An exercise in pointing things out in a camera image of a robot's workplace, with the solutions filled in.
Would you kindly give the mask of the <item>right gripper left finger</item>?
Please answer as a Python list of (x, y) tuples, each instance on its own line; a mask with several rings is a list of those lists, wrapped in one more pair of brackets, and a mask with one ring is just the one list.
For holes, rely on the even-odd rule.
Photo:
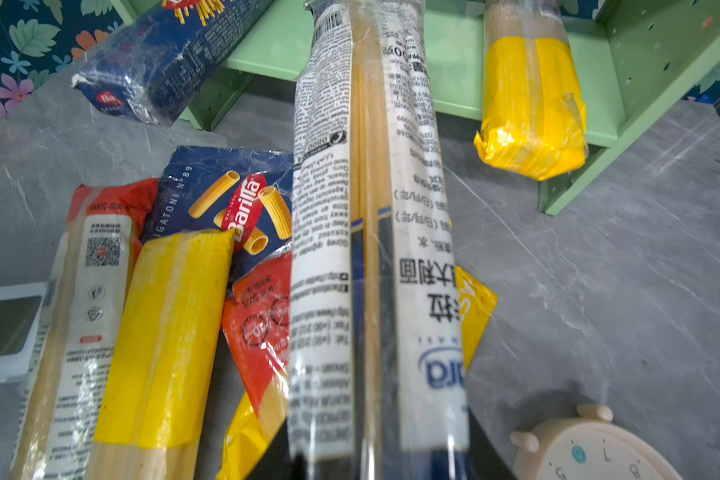
[(288, 421), (277, 431), (271, 444), (246, 477), (247, 480), (307, 480), (307, 463), (302, 455), (290, 456)]

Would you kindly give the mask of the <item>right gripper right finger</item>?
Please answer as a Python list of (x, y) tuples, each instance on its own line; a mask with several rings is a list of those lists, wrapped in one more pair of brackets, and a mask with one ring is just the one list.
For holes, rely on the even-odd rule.
[(470, 446), (468, 478), (471, 480), (515, 480), (472, 410), (469, 411)]

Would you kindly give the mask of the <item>clear spaghetti bag blue end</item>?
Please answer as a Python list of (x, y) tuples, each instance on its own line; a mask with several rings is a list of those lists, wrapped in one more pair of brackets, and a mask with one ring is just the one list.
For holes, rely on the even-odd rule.
[(288, 440), (306, 479), (465, 479), (469, 407), (421, 1), (309, 1)]

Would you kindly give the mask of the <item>yellow spaghetti bag long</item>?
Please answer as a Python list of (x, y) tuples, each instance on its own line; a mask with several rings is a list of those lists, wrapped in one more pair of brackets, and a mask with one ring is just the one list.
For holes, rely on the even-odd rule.
[(193, 478), (234, 248), (219, 230), (143, 246), (86, 478)]

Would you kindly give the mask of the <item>yellow-banded spaghetti bag barcode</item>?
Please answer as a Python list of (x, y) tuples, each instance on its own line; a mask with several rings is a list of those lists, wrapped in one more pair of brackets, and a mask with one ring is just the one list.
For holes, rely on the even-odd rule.
[(483, 23), (480, 159), (537, 181), (581, 168), (587, 108), (556, 2), (488, 1)]

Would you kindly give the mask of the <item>blue Barilla spaghetti box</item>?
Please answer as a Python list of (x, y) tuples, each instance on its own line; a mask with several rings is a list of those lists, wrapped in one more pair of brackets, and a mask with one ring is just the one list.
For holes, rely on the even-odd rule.
[(270, 5), (162, 1), (111, 35), (72, 87), (102, 113), (169, 127)]

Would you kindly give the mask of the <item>yellow Pasta Time bag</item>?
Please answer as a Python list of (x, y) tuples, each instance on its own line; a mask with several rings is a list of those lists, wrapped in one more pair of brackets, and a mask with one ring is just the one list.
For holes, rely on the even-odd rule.
[(468, 369), (478, 349), (499, 297), (477, 278), (455, 267), (462, 320), (465, 368)]

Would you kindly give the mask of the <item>green two-tier shelf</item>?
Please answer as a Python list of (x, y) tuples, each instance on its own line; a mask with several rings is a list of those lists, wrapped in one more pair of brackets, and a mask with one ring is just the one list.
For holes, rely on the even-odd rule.
[[(125, 26), (162, 1), (119, 1)], [(295, 82), (311, 51), (309, 1), (273, 1), (219, 68)], [(482, 123), (485, 4), (421, 1), (435, 114)], [(539, 208), (558, 214), (658, 120), (720, 57), (720, 3), (608, 1), (598, 21), (563, 23), (587, 108), (585, 164), (539, 185)]]

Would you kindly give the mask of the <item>cream analog alarm clock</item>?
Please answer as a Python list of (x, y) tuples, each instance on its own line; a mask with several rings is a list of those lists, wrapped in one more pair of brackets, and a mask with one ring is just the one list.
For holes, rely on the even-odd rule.
[(673, 479), (681, 476), (653, 447), (613, 423), (605, 404), (576, 407), (572, 418), (514, 431), (512, 472), (518, 479)]

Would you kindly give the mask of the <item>red spaghetti bag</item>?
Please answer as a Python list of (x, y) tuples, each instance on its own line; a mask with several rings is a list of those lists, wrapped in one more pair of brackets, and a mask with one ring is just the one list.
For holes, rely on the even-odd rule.
[(244, 384), (224, 438), (219, 479), (244, 479), (288, 413), (291, 254), (272, 256), (231, 287), (222, 331)]

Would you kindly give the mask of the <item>red-ended spaghetti bag white label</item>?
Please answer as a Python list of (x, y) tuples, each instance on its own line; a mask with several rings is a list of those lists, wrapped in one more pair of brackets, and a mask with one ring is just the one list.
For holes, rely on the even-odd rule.
[(84, 477), (157, 192), (155, 178), (75, 190), (41, 308), (10, 478)]

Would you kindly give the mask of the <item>blue Barilla rigatoni box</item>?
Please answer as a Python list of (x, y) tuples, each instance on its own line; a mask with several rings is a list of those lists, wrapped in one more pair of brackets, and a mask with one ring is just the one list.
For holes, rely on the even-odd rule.
[(159, 179), (142, 241), (231, 227), (234, 283), (289, 244), (274, 203), (282, 200), (291, 210), (292, 167), (293, 156), (284, 151), (180, 146)]

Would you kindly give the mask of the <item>white digital clock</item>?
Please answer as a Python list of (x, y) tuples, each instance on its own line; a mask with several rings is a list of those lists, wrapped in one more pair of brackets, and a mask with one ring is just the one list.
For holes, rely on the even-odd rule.
[(0, 287), (0, 383), (28, 373), (47, 284)]

